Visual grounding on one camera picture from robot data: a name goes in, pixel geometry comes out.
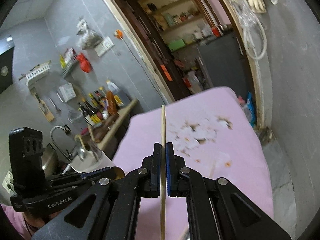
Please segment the person's left hand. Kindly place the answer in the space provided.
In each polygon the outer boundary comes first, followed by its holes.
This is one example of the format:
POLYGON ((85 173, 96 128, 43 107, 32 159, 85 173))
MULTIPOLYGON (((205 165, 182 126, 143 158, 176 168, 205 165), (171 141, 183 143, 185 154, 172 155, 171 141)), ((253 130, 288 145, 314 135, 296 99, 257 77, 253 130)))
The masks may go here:
POLYGON ((30 212, 23 212, 22 213, 25 227, 27 228, 27 231, 29 235, 33 235, 37 230, 42 228, 46 225, 44 220, 42 218, 34 217, 30 212))

